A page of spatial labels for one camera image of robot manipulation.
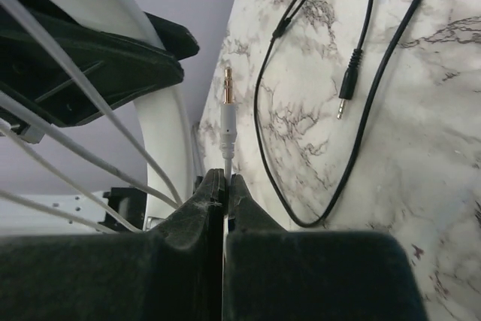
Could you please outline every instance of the white cable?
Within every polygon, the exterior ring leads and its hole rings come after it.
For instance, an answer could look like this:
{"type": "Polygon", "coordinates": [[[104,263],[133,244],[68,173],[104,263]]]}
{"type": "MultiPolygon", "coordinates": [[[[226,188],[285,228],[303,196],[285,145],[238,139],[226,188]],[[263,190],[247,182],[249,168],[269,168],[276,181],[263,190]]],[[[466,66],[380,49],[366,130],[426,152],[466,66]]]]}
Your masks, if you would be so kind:
{"type": "Polygon", "coordinates": [[[79,216],[75,216],[75,215],[70,214],[68,212],[64,212],[63,210],[57,210],[56,208],[50,208],[50,207],[45,206],[43,204],[33,202],[30,199],[20,197],[19,195],[14,195],[12,193],[4,191],[3,189],[0,189],[0,198],[6,199],[7,201],[11,201],[13,203],[21,204],[22,206],[27,207],[27,208],[31,208],[33,210],[38,210],[38,211],[43,212],[43,213],[48,213],[52,216],[64,218],[66,220],[79,223],[81,225],[92,227],[93,229],[96,229],[97,231],[100,231],[100,232],[117,233],[113,229],[109,229],[108,227],[105,227],[103,225],[99,225],[98,223],[86,220],[86,219],[84,219],[82,217],[79,217],[79,216]]]}
{"type": "Polygon", "coordinates": [[[87,162],[96,165],[97,167],[112,174],[113,176],[118,177],[120,180],[129,183],[135,188],[163,200],[174,209],[178,208],[178,205],[163,193],[152,187],[142,184],[142,182],[139,182],[138,180],[130,177],[129,175],[119,170],[117,167],[114,167],[110,163],[89,152],[79,144],[75,143],[72,139],[64,135],[61,131],[52,127],[48,122],[40,118],[37,114],[33,113],[28,108],[22,106],[18,101],[15,101],[2,91],[0,91],[0,108],[4,108],[10,113],[15,114],[21,120],[28,123],[32,127],[42,131],[44,134],[50,136],[55,141],[59,142],[63,147],[71,150],[73,153],[77,154],[80,158],[85,159],[87,162]]]}
{"type": "Polygon", "coordinates": [[[182,199],[175,189],[168,175],[159,164],[135,139],[134,135],[123,125],[112,111],[108,103],[90,83],[85,74],[75,65],[70,56],[59,46],[45,28],[30,14],[30,12],[18,0],[0,0],[3,8],[15,18],[15,20],[30,33],[30,35],[52,56],[52,58],[70,75],[71,79],[80,87],[90,101],[112,122],[112,124],[130,141],[132,146],[146,159],[152,169],[162,178],[171,191],[178,205],[182,199]]]}
{"type": "Polygon", "coordinates": [[[224,177],[227,185],[231,184],[232,159],[237,138],[237,121],[235,116],[234,94],[232,90],[232,70],[225,69],[224,102],[220,105],[220,150],[224,159],[224,177]]]}
{"type": "Polygon", "coordinates": [[[31,147],[27,146],[24,141],[20,139],[18,135],[13,133],[5,124],[0,122],[0,132],[2,132],[7,138],[12,140],[18,147],[22,148],[22,150],[30,156],[33,160],[35,160],[39,165],[46,168],[52,174],[55,174],[58,178],[66,182],[68,185],[72,186],[81,194],[85,195],[88,199],[94,201],[98,206],[103,208],[108,214],[110,214],[115,220],[117,220],[121,225],[125,226],[129,231],[132,232],[142,232],[137,227],[134,227],[131,223],[129,223],[125,218],[120,216],[112,207],[108,204],[105,204],[100,198],[93,195],[87,189],[83,188],[81,185],[75,183],[69,177],[64,175],[61,171],[55,168],[51,163],[49,163],[45,158],[43,158],[40,154],[35,152],[31,147]]]}

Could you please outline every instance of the marble surface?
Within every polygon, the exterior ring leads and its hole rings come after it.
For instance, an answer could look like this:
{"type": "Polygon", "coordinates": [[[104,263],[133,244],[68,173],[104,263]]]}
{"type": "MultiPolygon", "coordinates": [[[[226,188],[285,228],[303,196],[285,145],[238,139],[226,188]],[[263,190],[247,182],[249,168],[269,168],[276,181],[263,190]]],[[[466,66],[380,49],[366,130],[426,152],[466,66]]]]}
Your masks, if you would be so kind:
{"type": "MultiPolygon", "coordinates": [[[[296,229],[268,182],[253,126],[253,91],[290,0],[235,0],[199,139],[221,168],[222,70],[233,68],[235,171],[253,197],[296,229]]],[[[376,0],[355,99],[336,119],[345,67],[367,0],[309,0],[275,47],[260,118],[274,175],[303,220],[323,212],[352,149],[365,98],[411,0],[376,0]]],[[[424,0],[384,74],[362,150],[327,229],[394,235],[432,320],[481,319],[481,3],[424,0]]]]}

